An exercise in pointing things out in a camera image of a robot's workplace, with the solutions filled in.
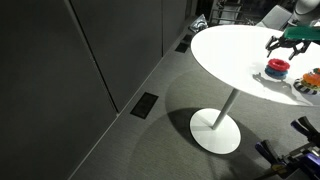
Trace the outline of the green black gripper body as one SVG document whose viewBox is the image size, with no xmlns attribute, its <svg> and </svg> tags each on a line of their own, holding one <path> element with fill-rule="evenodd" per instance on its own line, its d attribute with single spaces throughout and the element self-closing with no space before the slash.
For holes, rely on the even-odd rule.
<svg viewBox="0 0 320 180">
<path fill-rule="evenodd" d="M 294 47 L 300 43 L 319 42 L 320 29 L 309 26 L 288 27 L 279 38 L 281 47 Z"/>
</svg>

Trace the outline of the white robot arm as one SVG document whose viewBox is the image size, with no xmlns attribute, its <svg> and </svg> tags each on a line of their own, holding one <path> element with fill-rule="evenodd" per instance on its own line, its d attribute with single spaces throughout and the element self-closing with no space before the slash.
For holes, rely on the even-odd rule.
<svg viewBox="0 0 320 180">
<path fill-rule="evenodd" d="M 320 27 L 315 21 L 320 18 L 320 0 L 297 0 L 293 20 L 284 29 L 280 37 L 272 36 L 265 46 L 268 56 L 277 48 L 292 48 L 291 60 L 300 53 L 305 53 L 311 43 L 320 42 Z"/>
</svg>

